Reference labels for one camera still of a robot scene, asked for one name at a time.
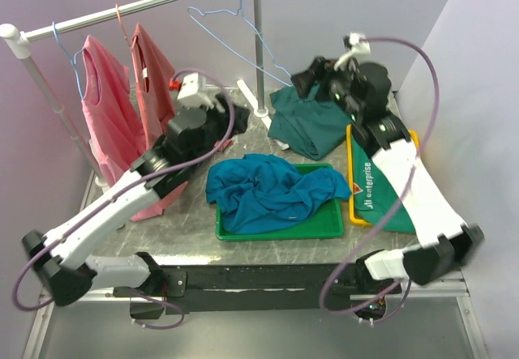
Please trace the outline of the blue t shirt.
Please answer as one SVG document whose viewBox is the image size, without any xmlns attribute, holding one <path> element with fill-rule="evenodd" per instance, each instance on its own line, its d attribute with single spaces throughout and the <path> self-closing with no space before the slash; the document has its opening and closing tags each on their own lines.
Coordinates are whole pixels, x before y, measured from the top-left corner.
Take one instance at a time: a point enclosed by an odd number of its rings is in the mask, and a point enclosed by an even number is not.
<svg viewBox="0 0 519 359">
<path fill-rule="evenodd" d="M 223 228 L 236 235 L 291 228 L 328 201 L 351 196 L 344 176 L 330 166 L 300 173 L 287 160 L 257 153 L 213 165 L 205 192 L 207 203 L 220 208 Z"/>
</svg>

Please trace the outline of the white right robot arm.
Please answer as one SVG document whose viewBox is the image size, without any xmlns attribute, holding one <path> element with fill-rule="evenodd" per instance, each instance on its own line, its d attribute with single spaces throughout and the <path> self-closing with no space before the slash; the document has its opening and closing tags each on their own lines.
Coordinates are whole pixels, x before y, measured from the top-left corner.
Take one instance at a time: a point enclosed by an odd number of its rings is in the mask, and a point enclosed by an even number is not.
<svg viewBox="0 0 519 359">
<path fill-rule="evenodd" d="M 317 57 L 290 80 L 298 97 L 318 88 L 318 101 L 331 100 L 351 119 L 354 141 L 401 197 L 418 244 L 381 250 L 361 260 L 356 286 L 373 293 L 386 279 L 409 279 L 426 285 L 465 266 L 484 241 L 476 224 L 466 223 L 450 206 L 418 156 L 418 146 L 402 120 L 388 107 L 391 81 L 375 62 L 349 60 L 335 67 Z"/>
</svg>

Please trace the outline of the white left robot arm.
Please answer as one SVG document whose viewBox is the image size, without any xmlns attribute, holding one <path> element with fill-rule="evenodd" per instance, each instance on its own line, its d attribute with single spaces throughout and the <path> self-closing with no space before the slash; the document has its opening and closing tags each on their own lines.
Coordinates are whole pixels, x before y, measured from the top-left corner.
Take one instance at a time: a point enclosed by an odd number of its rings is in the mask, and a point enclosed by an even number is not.
<svg viewBox="0 0 519 359">
<path fill-rule="evenodd" d="M 233 104 L 223 92 L 215 100 L 222 111 L 182 108 L 119 180 L 76 216 L 47 233 L 33 230 L 24 236 L 31 268 L 56 306 L 68 306 L 99 288 L 161 293 L 165 273 L 150 254 L 98 257 L 93 251 L 131 217 L 177 194 L 201 162 L 246 132 L 249 109 Z"/>
</svg>

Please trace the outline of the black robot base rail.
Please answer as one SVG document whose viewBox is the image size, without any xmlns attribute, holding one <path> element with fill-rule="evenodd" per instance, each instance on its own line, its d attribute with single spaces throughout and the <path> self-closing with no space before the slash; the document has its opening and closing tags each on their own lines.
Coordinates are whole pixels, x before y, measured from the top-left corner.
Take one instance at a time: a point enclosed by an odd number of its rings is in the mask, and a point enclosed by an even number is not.
<svg viewBox="0 0 519 359">
<path fill-rule="evenodd" d="M 144 294 L 166 299 L 185 314 L 239 310 L 319 308 L 319 295 L 335 263 L 162 266 L 162 281 Z M 373 280 L 351 263 L 326 297 L 330 310 L 349 308 L 351 296 L 374 297 L 394 280 Z"/>
</svg>

